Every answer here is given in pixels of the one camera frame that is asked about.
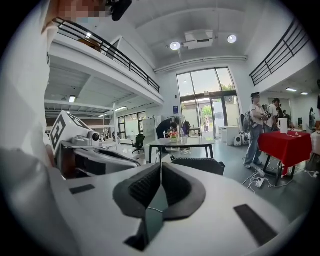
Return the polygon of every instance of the black railing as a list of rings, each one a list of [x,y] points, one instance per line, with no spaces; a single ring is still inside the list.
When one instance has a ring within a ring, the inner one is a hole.
[[[135,64],[131,59],[129,59],[125,54],[123,54],[114,46],[119,42],[116,42],[114,45],[112,45],[100,36],[98,36],[97,34],[71,21],[56,18],[54,22],[57,24],[59,28],[59,34],[62,34],[71,39],[84,43],[89,47],[97,50],[101,54],[107,56],[108,58],[114,60],[118,64],[127,68],[130,72],[137,74],[149,86],[151,86],[158,93],[160,93],[160,86],[150,76],[148,76],[146,72],[144,72],[137,64]]]
[[[271,76],[308,43],[309,38],[304,28],[294,19],[289,28],[268,54],[268,56],[250,74],[254,86]]]

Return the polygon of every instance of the floor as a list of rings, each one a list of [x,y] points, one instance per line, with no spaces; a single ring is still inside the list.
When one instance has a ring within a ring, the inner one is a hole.
[[[132,154],[131,146],[122,145],[120,150],[124,150],[129,154]],[[246,169],[243,166],[243,158],[246,155],[248,146],[227,146],[226,143],[217,141],[213,144],[213,155],[218,162],[223,162],[225,165],[224,177],[236,180],[239,183],[243,183],[250,175],[253,174],[254,169]],[[181,154],[181,151],[170,152],[170,155],[176,158],[205,158],[206,151],[204,148],[192,148],[190,154]],[[136,154],[136,158],[140,161],[145,162],[145,154]],[[267,160],[266,154],[262,153],[260,160],[265,163]],[[277,161],[271,161],[269,168],[277,168]],[[306,163],[303,162],[298,167],[304,169]],[[252,186],[255,190],[255,194],[269,201],[272,205],[277,207],[290,222],[295,220],[298,216],[308,211],[313,201],[313,197],[318,189],[319,180],[310,177],[308,173],[299,172],[296,169],[296,175],[293,181],[282,187],[272,187],[269,188],[267,182],[264,182],[261,188]],[[274,184],[275,178],[268,176],[270,182]],[[278,186],[288,183],[287,179],[280,179]],[[168,207],[165,191],[160,187],[155,198],[151,202],[151,208],[163,211]],[[152,223],[152,227],[148,229],[149,238],[152,238],[158,233],[162,226],[162,214],[156,210],[148,209],[146,214],[147,223]]]

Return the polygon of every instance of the white wall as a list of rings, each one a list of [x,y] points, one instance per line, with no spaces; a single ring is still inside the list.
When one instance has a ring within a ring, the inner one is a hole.
[[[255,35],[246,50],[248,74],[254,71],[272,51],[289,28],[293,18],[293,15],[279,1],[270,0],[266,4]],[[307,43],[295,57],[260,82],[255,90],[257,92],[268,90],[310,64],[317,56],[312,43]]]
[[[313,108],[315,113],[315,119],[320,121],[318,106],[318,95],[317,93],[302,95],[296,97],[291,101],[292,108],[292,122],[295,126],[298,125],[298,118],[302,118],[303,129],[308,131],[307,126],[309,125],[309,112],[310,108]]]
[[[156,67],[157,60],[150,48],[137,33],[135,27],[128,22],[126,17],[122,17],[121,20],[117,22],[112,21],[111,17],[106,18],[105,21],[101,22],[97,27],[95,33],[110,43],[114,43],[117,38],[123,37],[131,46],[129,47],[127,43],[121,42],[123,46],[118,49],[154,79],[155,74],[153,69]]]

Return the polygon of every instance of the speaker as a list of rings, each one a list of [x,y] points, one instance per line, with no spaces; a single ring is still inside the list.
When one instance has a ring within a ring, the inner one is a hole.
[[[249,134],[242,133],[241,138],[242,138],[242,145],[248,145],[249,140],[248,140]]]
[[[234,138],[234,145],[236,147],[242,146],[242,138],[240,134]]]

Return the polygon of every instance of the large window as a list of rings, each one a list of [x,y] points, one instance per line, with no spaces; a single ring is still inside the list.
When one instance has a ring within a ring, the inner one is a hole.
[[[195,94],[221,91],[215,69],[192,72],[191,77]]]
[[[140,112],[119,117],[118,124],[120,139],[129,140],[131,136],[143,134],[143,120],[146,119],[146,117],[146,112]]]
[[[202,134],[216,137],[219,127],[238,125],[237,92],[227,67],[178,74],[177,81],[182,114]]]

